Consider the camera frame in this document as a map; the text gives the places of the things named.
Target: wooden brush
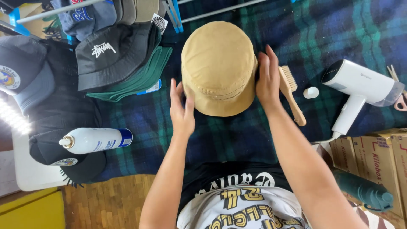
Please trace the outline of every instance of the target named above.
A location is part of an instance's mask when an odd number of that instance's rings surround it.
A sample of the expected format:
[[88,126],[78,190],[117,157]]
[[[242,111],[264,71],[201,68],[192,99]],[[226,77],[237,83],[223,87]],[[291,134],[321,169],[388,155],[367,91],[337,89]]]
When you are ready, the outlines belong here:
[[278,71],[280,72],[280,91],[283,95],[287,98],[288,103],[290,104],[291,111],[294,115],[294,121],[299,126],[305,126],[306,120],[304,115],[302,114],[301,109],[298,107],[297,102],[294,99],[293,91],[297,90],[297,83],[293,75],[291,74],[290,69],[288,66],[278,67]]

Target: white garment steamer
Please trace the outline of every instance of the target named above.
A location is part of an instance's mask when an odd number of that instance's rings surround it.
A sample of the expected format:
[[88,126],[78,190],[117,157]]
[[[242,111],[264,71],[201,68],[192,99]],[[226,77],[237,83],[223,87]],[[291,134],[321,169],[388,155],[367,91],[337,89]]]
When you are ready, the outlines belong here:
[[339,60],[326,70],[321,82],[349,95],[341,114],[332,127],[330,142],[346,135],[365,103],[384,107],[394,104],[404,90],[404,84],[362,67],[349,60]]

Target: person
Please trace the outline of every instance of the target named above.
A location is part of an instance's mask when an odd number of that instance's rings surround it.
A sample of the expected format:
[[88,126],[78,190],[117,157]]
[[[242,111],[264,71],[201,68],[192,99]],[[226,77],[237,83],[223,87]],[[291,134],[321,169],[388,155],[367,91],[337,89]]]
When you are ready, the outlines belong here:
[[259,53],[256,94],[268,118],[279,163],[207,163],[184,177],[194,99],[180,99],[171,81],[173,136],[148,192],[140,229],[367,229],[332,172],[297,128],[279,99],[278,59],[270,46]]

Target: scissors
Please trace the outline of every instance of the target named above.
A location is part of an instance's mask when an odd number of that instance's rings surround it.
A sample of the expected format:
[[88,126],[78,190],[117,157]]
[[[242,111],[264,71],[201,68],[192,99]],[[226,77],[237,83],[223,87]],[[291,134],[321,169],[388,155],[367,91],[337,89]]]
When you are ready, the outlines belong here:
[[[391,69],[389,66],[387,66],[387,69],[390,72],[390,75],[392,75],[392,78],[395,81],[399,81],[396,72],[394,71],[393,65],[390,65]],[[397,99],[396,103],[394,104],[394,108],[399,111],[407,111],[407,91],[404,90],[403,93],[401,93],[401,96]]]

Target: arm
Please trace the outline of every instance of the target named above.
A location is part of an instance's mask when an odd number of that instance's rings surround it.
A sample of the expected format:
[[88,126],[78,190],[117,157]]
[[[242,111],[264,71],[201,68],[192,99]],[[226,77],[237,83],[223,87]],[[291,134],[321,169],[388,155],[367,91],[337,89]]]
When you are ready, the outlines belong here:
[[183,109],[180,102],[182,83],[177,87],[175,85],[172,79],[170,115],[173,137],[144,202],[140,229],[175,228],[184,178],[186,145],[195,128],[194,99],[187,98],[186,108]]
[[328,166],[311,147],[279,100],[278,59],[270,46],[259,54],[257,96],[267,115],[284,174],[314,229],[368,227],[341,193]]

